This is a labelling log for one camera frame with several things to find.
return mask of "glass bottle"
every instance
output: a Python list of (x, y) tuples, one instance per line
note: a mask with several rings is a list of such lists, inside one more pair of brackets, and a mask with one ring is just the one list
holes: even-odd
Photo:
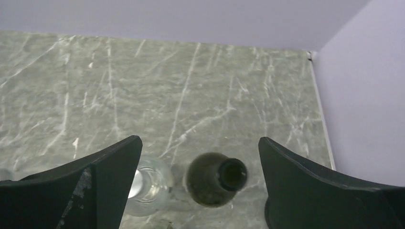
[(170, 168), (159, 158), (141, 155), (125, 212), (149, 216), (167, 206), (173, 188)]
[(242, 161), (205, 153), (190, 164), (183, 185), (198, 204), (216, 208), (233, 199), (246, 181), (247, 169)]

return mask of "gray marble countertop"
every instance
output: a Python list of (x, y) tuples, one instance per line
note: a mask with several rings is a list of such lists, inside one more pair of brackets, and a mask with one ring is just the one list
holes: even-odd
[[(265, 229), (257, 143), (268, 136), (330, 167), (304, 51), (0, 31), (0, 161), (80, 158), (129, 135), (175, 176), (172, 204), (124, 215), (123, 229)], [(242, 160), (249, 181), (221, 208), (197, 205), (181, 178), (199, 154)]]

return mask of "green glass bottle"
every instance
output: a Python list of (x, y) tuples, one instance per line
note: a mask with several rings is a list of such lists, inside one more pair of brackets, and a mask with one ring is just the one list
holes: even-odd
[(247, 169), (236, 158), (220, 153), (205, 153), (190, 164), (184, 186), (200, 205), (216, 208), (234, 198), (247, 181)]

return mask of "white vein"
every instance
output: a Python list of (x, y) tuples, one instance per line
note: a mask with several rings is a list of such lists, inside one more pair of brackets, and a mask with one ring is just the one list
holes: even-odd
[(73, 159), (76, 159), (77, 155), (77, 145), (79, 144), (79, 138), (77, 137), (76, 140), (72, 143), (72, 145), (75, 147), (75, 154), (73, 155)]
[(4, 106), (4, 96), (1, 97), (1, 125), (0, 125), (0, 130), (3, 129), (3, 125), (5, 123), (6, 120), (6, 107)]
[(98, 87), (96, 89), (96, 93), (94, 94), (93, 101), (91, 102), (90, 109), (93, 109), (96, 106), (97, 94), (98, 94), (98, 91), (100, 90), (101, 84), (103, 83), (106, 74), (107, 74), (107, 71), (104, 71), (103, 76), (101, 76), (101, 80), (100, 80), (100, 83), (98, 84)]
[(236, 80), (238, 81), (238, 84), (239, 84), (239, 86), (241, 87), (242, 91), (243, 91), (244, 93), (249, 93), (249, 90), (248, 90), (247, 88), (243, 87), (242, 83), (240, 83), (240, 80), (239, 80), (238, 77), (236, 78)]
[(66, 132), (66, 123), (67, 123), (67, 115), (68, 115), (68, 105), (69, 105), (69, 93), (67, 92), (64, 99), (64, 116), (62, 121), (62, 130), (55, 136), (55, 138), (46, 145), (45, 149), (41, 153), (41, 155), (45, 155), (48, 149), (55, 144), (55, 142), (65, 134)]
[(180, 225), (179, 229), (184, 228), (191, 220), (193, 220), (195, 215), (191, 216), (188, 220), (186, 220), (182, 225)]
[(262, 120), (262, 116), (260, 115), (259, 109), (258, 109), (258, 107), (256, 106), (256, 104), (255, 104), (254, 101), (253, 101), (253, 106), (255, 106), (255, 109), (256, 109), (256, 112), (257, 112), (257, 116), (259, 116), (260, 122), (261, 122), (261, 123), (264, 123), (263, 120)]
[[(270, 95), (268, 94), (268, 82), (269, 78), (265, 77), (264, 81), (263, 81), (263, 85), (264, 85), (264, 91), (265, 94), (267, 96), (268, 99), (270, 99)], [(263, 110), (262, 110), (262, 115), (263, 115), (263, 127), (264, 127), (264, 134), (265, 136), (267, 136), (267, 119), (266, 119), (266, 100), (263, 98)]]
[(24, 47), (30, 38), (31, 38), (31, 35), (28, 34), (27, 37), (25, 38), (24, 42), (22, 43), (20, 50), (18, 52), (16, 52), (15, 54), (10, 55), (10, 57), (8, 58), (8, 61), (10, 61), (15, 56), (19, 55), (24, 50)]
[(294, 132), (294, 129), (290, 130), (290, 134), (288, 135), (287, 141), (286, 141), (286, 143), (284, 144), (285, 146), (287, 146), (287, 145), (290, 143), (290, 141), (291, 141), (291, 139), (292, 139), (292, 133), (293, 133), (293, 132)]
[(247, 189), (251, 189), (251, 188), (254, 188), (254, 187), (258, 187), (259, 184), (260, 184), (260, 180), (257, 180), (256, 183), (254, 183), (254, 184), (252, 184), (252, 185), (249, 185), (249, 186), (245, 186), (243, 189), (241, 189), (241, 190), (239, 191), (239, 193), (244, 192), (244, 191), (246, 191)]
[(287, 116), (291, 116), (291, 118), (293, 119), (293, 121), (295, 123), (297, 123), (297, 118), (294, 116), (294, 113), (291, 112), (290, 107), (288, 106), (288, 104), (286, 106), (284, 106), (283, 101), (281, 101), (280, 98), (277, 98), (278, 103), (280, 104), (280, 106), (283, 108), (284, 113)]
[(83, 99), (83, 106), (86, 106), (86, 100), (87, 100), (87, 92), (85, 92), (85, 98)]
[(172, 147), (167, 147), (165, 152), (163, 152), (163, 154), (160, 155), (159, 157), (166, 155), (168, 152), (170, 152), (170, 150), (181, 145), (187, 139), (187, 135), (192, 132), (195, 132), (195, 129), (197, 129), (198, 127), (208, 125), (215, 120), (221, 119), (222, 117), (227, 115), (229, 112), (234, 111), (234, 110), (236, 110), (236, 109), (233, 107), (228, 107), (224, 112), (222, 112), (221, 114), (219, 114), (217, 116), (205, 117), (204, 119), (200, 120), (197, 124), (193, 125), (191, 128), (186, 130), (182, 135), (180, 135), (180, 137), (178, 137), (176, 140), (174, 140), (174, 142), (176, 142), (177, 144)]
[(93, 68), (94, 56), (95, 56), (95, 53), (93, 52), (93, 53), (91, 54), (91, 63), (88, 65), (89, 68)]
[(66, 45), (69, 45), (70, 42), (72, 42), (75, 37), (76, 37), (76, 35), (73, 35), (73, 36), (69, 37), (68, 38), (69, 42)]
[(91, 138), (89, 144), (87, 144), (87, 146), (86, 146), (86, 152), (88, 152), (88, 150), (89, 150), (91, 144), (93, 143), (94, 139), (96, 138), (97, 134), (98, 134), (98, 129), (96, 130), (96, 133), (95, 133), (95, 134), (93, 135), (93, 137)]
[(214, 66), (215, 66), (215, 67), (216, 67), (216, 65), (218, 64), (219, 57), (221, 56), (221, 53), (222, 53), (222, 49), (220, 49), (220, 50), (218, 51), (217, 55), (216, 55), (216, 59), (215, 59), (215, 61), (214, 61)]
[(179, 145), (176, 145), (176, 148), (174, 149), (173, 157), (170, 162), (170, 166), (172, 166), (174, 164), (174, 160), (176, 159), (176, 156), (177, 156), (177, 149), (179, 149)]
[(159, 66), (159, 64), (166, 62), (168, 59), (172, 58), (174, 55), (176, 55), (179, 52), (179, 50), (176, 50), (174, 52), (172, 52), (170, 55), (165, 56), (162, 60), (155, 62), (150, 68), (148, 68), (142, 76), (146, 76), (148, 74), (150, 74), (156, 67)]
[(178, 106), (177, 106), (176, 112), (175, 112), (175, 114), (174, 114), (173, 127), (171, 128), (171, 134), (170, 134), (170, 137), (169, 137), (167, 146), (166, 146), (165, 153), (168, 152), (169, 147), (170, 147), (170, 145), (171, 145), (171, 141), (172, 141), (172, 139), (173, 139), (173, 134), (174, 134), (174, 132), (176, 131), (177, 118), (178, 118), (178, 116), (179, 116), (179, 111), (180, 111), (180, 109), (181, 109), (181, 104), (182, 104), (182, 102), (183, 102), (184, 96), (185, 96), (185, 94), (186, 94), (186, 92), (187, 92), (187, 87), (188, 87), (188, 85), (189, 85), (189, 81), (190, 81), (191, 74), (192, 74), (192, 72), (193, 72), (193, 70), (194, 70), (194, 66), (195, 66), (195, 64), (196, 64), (196, 63), (195, 63), (195, 59), (196, 59), (198, 50), (200, 49), (200, 46), (201, 46), (201, 43), (198, 43), (197, 46), (196, 46), (196, 48), (195, 48), (195, 51), (194, 51), (194, 55), (193, 55), (193, 57), (192, 57), (192, 60), (191, 60), (189, 70), (188, 70), (188, 72), (187, 72), (186, 82), (184, 83), (183, 91), (182, 91), (181, 96), (180, 96), (180, 101), (179, 101), (179, 104), (178, 104)]
[(20, 74), (24, 69), (28, 68), (29, 66), (31, 66), (33, 63), (35, 63), (39, 58), (43, 57), (45, 54), (47, 54), (50, 50), (52, 50), (55, 46), (57, 45), (57, 42), (55, 42), (48, 50), (46, 50), (44, 53), (42, 53), (41, 55), (39, 55), (38, 57), (34, 58), (31, 62), (29, 62), (26, 66), (18, 69), (16, 71), (16, 73), (14, 73), (13, 75), (9, 76), (7, 78), (7, 80), (5, 82), (3, 82), (0, 85), (0, 88), (3, 88), (3, 86), (8, 83), (13, 77), (15, 77), (16, 75)]
[(214, 44), (213, 51), (211, 52), (210, 59), (208, 60), (207, 67), (206, 67), (206, 71), (208, 71), (208, 70), (211, 68), (211, 63), (212, 63), (212, 61), (213, 61), (213, 57), (214, 57), (215, 51), (216, 51), (216, 44)]
[(120, 138), (117, 116), (117, 93), (114, 94), (114, 129), (117, 136), (117, 140)]
[(143, 228), (144, 226), (146, 226), (146, 225), (150, 222), (151, 219), (152, 219), (152, 216), (148, 216), (148, 218), (145, 220), (145, 223), (142, 225), (141, 228)]
[(234, 83), (234, 75), (231, 75), (231, 79), (229, 81), (229, 90), (228, 90), (228, 99), (226, 100), (226, 107), (231, 107), (231, 92), (232, 92), (232, 85)]
[(64, 64), (67, 65), (67, 63), (69, 63), (70, 60), (70, 53), (63, 55), (63, 57), (64, 57)]
[(307, 158), (309, 159), (308, 143), (304, 143), (303, 147), (304, 147), (305, 154), (307, 155)]
[(221, 140), (221, 135), (222, 135), (222, 131), (224, 131), (225, 123), (228, 124), (228, 121), (223, 120), (221, 123), (221, 128), (219, 129), (218, 134), (216, 135), (214, 146), (219, 146), (219, 141)]
[(142, 47), (143, 47), (143, 44), (145, 43), (145, 39), (140, 43), (140, 45), (139, 45), (139, 47), (138, 47), (138, 49), (137, 49), (137, 52), (135, 53), (135, 58), (139, 55), (139, 53), (140, 53), (140, 50), (142, 49)]
[(38, 127), (39, 125), (43, 124), (45, 122), (45, 120), (41, 120), (39, 122), (37, 122), (37, 124), (35, 124), (33, 127), (31, 127), (28, 131), (33, 130), (34, 128)]
[(272, 75), (272, 73), (274, 73), (273, 58), (270, 58), (270, 60), (269, 60), (269, 65), (268, 65), (268, 67), (267, 67), (267, 71), (270, 72), (270, 73), (267, 75), (267, 76), (268, 76), (267, 81), (268, 81), (269, 83), (273, 83), (273, 75)]
[(110, 98), (113, 98), (113, 85), (112, 85), (112, 74), (111, 74), (111, 45), (110, 39), (108, 39), (107, 46), (107, 57), (108, 57), (108, 86), (110, 87)]

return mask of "lavender wall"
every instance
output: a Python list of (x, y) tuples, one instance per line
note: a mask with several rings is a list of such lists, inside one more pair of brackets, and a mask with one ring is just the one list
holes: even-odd
[(372, 0), (314, 67), (337, 170), (405, 186), (405, 0)]
[(0, 30), (320, 49), (369, 0), (0, 0)]

